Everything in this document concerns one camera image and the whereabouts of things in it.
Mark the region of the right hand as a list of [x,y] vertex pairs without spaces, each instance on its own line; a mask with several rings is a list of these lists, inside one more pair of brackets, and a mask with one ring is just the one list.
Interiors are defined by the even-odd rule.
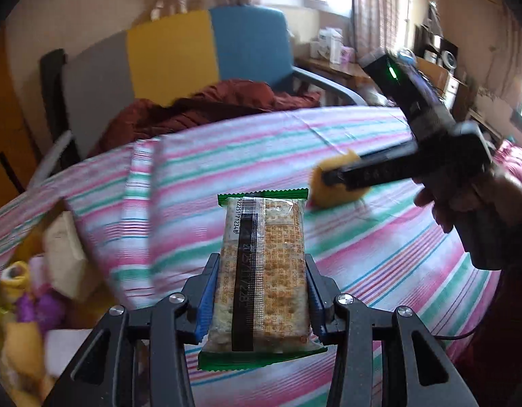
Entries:
[[422,188],[414,199],[418,207],[434,203],[432,216],[445,233],[453,230],[459,213],[493,207],[509,227],[522,220],[522,183],[506,168],[494,166],[478,175],[446,201],[437,199],[429,188]]

